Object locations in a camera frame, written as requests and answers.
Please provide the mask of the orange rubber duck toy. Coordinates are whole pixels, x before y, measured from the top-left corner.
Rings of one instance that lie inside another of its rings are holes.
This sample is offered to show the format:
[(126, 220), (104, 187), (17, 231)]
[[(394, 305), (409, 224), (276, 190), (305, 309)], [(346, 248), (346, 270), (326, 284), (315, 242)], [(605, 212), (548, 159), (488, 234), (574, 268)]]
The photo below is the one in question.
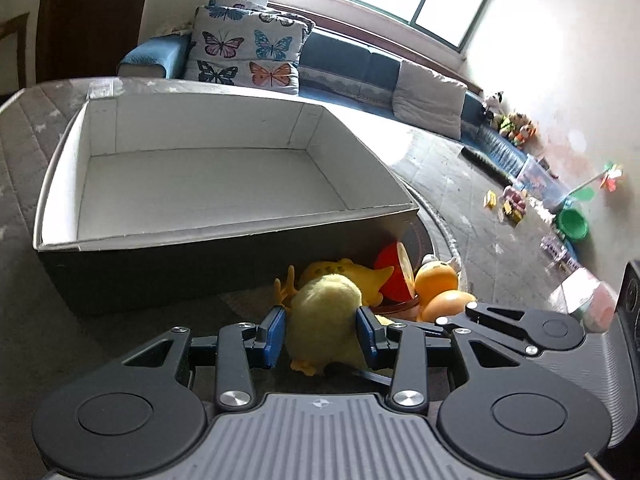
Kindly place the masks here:
[(442, 261), (426, 255), (416, 277), (414, 291), (418, 296), (419, 322), (435, 322), (441, 316), (457, 315), (477, 298), (459, 288), (459, 266), (456, 260)]

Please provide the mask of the red toy apple half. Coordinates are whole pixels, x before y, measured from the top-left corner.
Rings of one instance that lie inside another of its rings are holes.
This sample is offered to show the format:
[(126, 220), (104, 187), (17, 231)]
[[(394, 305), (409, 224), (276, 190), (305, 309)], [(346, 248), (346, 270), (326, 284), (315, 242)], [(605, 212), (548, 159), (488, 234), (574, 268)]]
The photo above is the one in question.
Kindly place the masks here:
[(413, 300), (414, 272), (405, 245), (393, 242), (386, 245), (376, 256), (374, 267), (376, 270), (392, 268), (388, 280), (381, 287), (380, 292), (387, 302), (405, 302)]

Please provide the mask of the yellow plush chick toy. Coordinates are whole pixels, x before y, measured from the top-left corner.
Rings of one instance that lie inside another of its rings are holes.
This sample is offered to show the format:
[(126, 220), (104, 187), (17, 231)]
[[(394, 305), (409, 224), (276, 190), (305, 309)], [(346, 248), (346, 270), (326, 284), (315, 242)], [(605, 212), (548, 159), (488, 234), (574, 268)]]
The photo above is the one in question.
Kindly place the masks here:
[(315, 278), (288, 301), (285, 348), (291, 368), (307, 376), (321, 375), (332, 363), (367, 366), (356, 334), (359, 288), (340, 274)]

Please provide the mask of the yellow rubber duck toy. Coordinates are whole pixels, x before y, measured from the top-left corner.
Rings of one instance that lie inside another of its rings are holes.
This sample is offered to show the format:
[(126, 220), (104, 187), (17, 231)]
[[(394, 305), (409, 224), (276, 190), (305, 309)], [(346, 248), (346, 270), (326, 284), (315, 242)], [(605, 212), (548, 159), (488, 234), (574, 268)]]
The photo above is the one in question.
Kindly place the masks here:
[(284, 284), (278, 278), (274, 280), (273, 301), (275, 304), (280, 304), (280, 306), (287, 306), (288, 301), (298, 293), (295, 285), (303, 287), (315, 278), (321, 278), (329, 274), (340, 274), (351, 280), (359, 288), (364, 306), (377, 307), (383, 301), (381, 288), (390, 279), (393, 272), (393, 266), (375, 270), (360, 266), (360, 264), (352, 262), (349, 258), (343, 258), (337, 262), (313, 262), (303, 270), (299, 280), (295, 281), (294, 266), (289, 266), (288, 276)]

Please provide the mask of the snack packets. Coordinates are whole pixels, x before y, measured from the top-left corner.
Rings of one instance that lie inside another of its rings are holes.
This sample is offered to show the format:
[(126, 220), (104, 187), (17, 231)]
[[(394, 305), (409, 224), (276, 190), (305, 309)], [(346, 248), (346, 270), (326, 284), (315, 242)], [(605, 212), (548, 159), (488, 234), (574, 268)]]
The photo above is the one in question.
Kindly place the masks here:
[(540, 241), (540, 248), (550, 257), (550, 266), (557, 266), (565, 274), (572, 274), (582, 266), (573, 245), (555, 234), (544, 236)]

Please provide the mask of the green plastic bowl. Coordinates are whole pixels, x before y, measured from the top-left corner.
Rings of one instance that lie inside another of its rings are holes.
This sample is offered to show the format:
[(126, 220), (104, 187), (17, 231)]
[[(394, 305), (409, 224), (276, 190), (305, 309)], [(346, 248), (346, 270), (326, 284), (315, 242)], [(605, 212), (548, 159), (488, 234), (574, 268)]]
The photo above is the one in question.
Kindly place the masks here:
[(579, 210), (574, 208), (562, 209), (555, 216), (555, 224), (565, 237), (573, 243), (584, 240), (589, 232), (587, 220)]

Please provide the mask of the yellow toy truck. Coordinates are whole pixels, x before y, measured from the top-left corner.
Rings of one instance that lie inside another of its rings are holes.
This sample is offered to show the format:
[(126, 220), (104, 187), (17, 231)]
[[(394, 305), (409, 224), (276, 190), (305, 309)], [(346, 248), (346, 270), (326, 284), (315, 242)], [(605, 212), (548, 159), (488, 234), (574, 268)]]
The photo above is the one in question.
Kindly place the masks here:
[(519, 211), (518, 208), (514, 208), (509, 202), (502, 204), (502, 212), (504, 218), (514, 224), (514, 226), (517, 226), (523, 220), (521, 211)]

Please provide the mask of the orange toy block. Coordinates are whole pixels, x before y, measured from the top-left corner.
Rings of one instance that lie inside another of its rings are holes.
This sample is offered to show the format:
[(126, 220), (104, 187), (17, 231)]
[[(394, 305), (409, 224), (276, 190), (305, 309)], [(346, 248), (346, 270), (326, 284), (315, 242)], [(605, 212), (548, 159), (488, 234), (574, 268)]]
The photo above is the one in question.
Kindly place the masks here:
[(483, 206), (488, 209), (494, 209), (497, 206), (497, 195), (494, 191), (489, 190), (483, 198)]

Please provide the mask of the clear plastic storage box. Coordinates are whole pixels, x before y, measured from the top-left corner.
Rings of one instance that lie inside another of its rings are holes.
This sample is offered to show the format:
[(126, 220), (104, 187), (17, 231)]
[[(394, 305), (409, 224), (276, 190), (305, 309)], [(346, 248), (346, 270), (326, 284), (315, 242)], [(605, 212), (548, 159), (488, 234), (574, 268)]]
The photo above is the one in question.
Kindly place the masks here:
[(568, 194), (567, 185), (552, 177), (550, 172), (530, 155), (525, 159), (516, 180), (530, 196), (540, 200), (550, 210), (559, 207)]

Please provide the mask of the colourful pinwheel toy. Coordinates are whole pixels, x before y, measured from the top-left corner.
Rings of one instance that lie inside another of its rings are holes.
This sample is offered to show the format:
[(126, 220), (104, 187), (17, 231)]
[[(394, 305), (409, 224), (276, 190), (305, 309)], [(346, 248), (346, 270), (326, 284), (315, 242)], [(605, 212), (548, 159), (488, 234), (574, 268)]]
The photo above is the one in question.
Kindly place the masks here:
[(571, 188), (565, 198), (567, 200), (578, 200), (578, 202), (590, 202), (596, 196), (597, 188), (604, 188), (613, 193), (616, 191), (617, 183), (623, 177), (623, 174), (622, 165), (607, 162), (600, 172)]

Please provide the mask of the stuffed toys pile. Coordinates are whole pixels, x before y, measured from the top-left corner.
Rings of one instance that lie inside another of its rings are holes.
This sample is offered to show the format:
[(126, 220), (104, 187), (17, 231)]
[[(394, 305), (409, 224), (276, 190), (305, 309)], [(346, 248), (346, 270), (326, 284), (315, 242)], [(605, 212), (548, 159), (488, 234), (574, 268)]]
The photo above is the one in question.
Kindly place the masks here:
[(484, 99), (485, 116), (491, 128), (503, 139), (519, 150), (534, 136), (538, 128), (526, 114), (508, 113), (503, 107), (503, 92), (499, 91)]

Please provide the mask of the grey sofa cushion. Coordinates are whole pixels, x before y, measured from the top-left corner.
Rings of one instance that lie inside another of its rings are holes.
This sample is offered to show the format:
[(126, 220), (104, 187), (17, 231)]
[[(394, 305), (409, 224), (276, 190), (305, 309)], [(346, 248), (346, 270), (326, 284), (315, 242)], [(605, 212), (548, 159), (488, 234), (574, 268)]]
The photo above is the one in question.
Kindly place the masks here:
[(468, 86), (428, 67), (402, 60), (392, 99), (401, 122), (461, 139), (461, 114)]

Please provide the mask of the blue sofa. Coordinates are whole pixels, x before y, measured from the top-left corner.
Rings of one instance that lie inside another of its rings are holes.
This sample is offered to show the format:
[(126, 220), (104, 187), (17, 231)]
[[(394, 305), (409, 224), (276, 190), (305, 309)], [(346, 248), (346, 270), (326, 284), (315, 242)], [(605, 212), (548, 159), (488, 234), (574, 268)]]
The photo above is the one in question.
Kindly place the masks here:
[[(195, 42), (189, 35), (168, 35), (139, 44), (119, 63), (125, 77), (182, 79)], [(299, 94), (392, 119), (402, 59), (345, 36), (315, 29), (302, 47), (298, 63)], [(511, 176), (526, 154), (491, 129), (479, 96), (466, 92), (461, 112), (461, 142), (482, 152)]]

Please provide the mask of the butterfly print pillow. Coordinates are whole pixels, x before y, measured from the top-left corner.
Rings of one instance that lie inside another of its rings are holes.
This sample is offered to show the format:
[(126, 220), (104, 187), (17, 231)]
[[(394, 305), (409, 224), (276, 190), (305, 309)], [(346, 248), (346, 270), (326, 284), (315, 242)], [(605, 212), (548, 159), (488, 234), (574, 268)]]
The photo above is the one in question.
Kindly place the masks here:
[(300, 52), (313, 29), (298, 14), (210, 0), (195, 11), (184, 78), (296, 96)]

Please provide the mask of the dark wooden door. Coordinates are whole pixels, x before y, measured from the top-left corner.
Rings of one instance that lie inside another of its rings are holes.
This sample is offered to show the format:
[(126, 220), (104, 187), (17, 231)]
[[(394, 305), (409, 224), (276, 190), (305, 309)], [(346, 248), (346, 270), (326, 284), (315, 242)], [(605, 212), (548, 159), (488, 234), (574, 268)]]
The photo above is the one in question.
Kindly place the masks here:
[(36, 81), (113, 76), (140, 32), (144, 0), (40, 0)]

